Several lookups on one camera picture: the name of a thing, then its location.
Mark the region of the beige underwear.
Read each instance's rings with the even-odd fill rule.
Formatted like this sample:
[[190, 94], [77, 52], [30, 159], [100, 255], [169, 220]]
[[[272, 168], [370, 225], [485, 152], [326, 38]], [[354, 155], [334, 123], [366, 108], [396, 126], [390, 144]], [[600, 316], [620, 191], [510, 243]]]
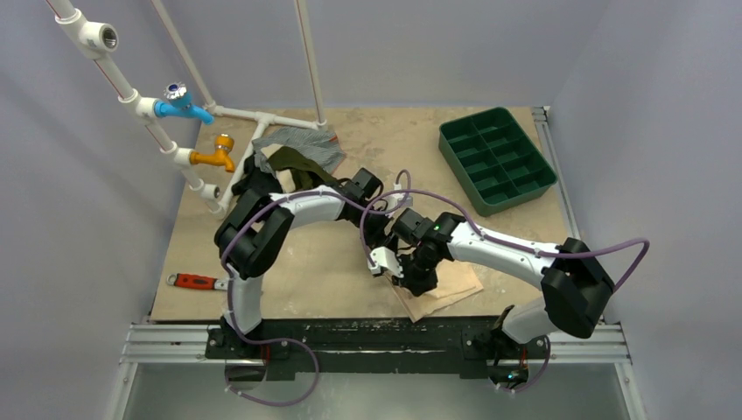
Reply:
[[443, 261], [436, 268], [436, 274], [437, 287], [420, 297], [414, 297], [402, 287], [390, 285], [413, 323], [484, 289], [472, 265], [466, 262]]

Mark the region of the green compartment tray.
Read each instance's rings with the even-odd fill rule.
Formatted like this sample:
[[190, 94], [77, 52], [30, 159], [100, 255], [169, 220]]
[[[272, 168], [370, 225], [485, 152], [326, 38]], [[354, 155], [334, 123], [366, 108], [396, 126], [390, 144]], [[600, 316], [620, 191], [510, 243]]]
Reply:
[[490, 108], [439, 126], [438, 148], [475, 212], [488, 217], [542, 197], [552, 166], [515, 116]]

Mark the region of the black underwear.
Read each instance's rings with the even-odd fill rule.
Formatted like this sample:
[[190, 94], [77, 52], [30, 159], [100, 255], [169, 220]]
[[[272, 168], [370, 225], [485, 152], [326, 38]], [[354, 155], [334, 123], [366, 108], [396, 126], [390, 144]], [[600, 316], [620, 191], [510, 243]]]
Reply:
[[284, 190], [274, 175], [264, 172], [256, 164], [256, 157], [250, 156], [244, 160], [242, 178], [231, 187], [236, 203], [243, 201], [256, 202], [263, 206], [270, 200], [272, 193], [283, 193]]

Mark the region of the dark green underwear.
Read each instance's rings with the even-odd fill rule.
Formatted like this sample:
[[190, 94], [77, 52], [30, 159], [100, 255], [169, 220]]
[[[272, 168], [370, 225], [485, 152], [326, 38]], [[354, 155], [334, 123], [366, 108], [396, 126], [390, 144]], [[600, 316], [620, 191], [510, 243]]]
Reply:
[[338, 183], [332, 174], [298, 150], [272, 144], [261, 149], [261, 152], [284, 193], [308, 191], [319, 186]]

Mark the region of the striped grey underwear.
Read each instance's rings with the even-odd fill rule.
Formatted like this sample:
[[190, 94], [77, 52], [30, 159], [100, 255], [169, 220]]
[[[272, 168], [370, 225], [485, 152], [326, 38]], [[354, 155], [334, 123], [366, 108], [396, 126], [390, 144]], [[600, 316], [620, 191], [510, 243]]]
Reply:
[[319, 164], [326, 172], [334, 173], [347, 154], [341, 149], [335, 133], [314, 129], [282, 127], [251, 142], [256, 167], [273, 175], [275, 171], [268, 163], [263, 149], [272, 145], [285, 146], [298, 151], [305, 158]]

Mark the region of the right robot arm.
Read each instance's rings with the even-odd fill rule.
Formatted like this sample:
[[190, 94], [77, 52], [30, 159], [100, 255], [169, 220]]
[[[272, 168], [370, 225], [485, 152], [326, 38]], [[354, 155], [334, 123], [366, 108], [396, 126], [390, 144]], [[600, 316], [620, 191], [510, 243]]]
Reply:
[[511, 356], [525, 343], [553, 332], [579, 339], [592, 336], [615, 291], [615, 283], [589, 249], [575, 238], [561, 244], [525, 241], [500, 234], [464, 216], [441, 213], [435, 220], [408, 208], [390, 233], [412, 246], [399, 255], [395, 282], [419, 297], [435, 289], [443, 261], [473, 263], [516, 277], [542, 295], [503, 312], [491, 333], [493, 349]]

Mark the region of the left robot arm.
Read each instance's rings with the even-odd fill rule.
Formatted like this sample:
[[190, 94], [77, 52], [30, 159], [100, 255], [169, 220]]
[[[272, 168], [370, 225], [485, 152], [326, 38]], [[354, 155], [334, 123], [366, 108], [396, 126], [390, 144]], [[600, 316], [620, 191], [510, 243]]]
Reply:
[[223, 329], [227, 347], [248, 358], [260, 345], [280, 343], [261, 338], [263, 278], [278, 258], [289, 232], [314, 223], [348, 221], [358, 228], [366, 250], [380, 247], [393, 213], [403, 207], [407, 194], [382, 196], [382, 182], [360, 169], [347, 180], [331, 179], [294, 192], [247, 190], [214, 235], [220, 263], [226, 272], [227, 303]]

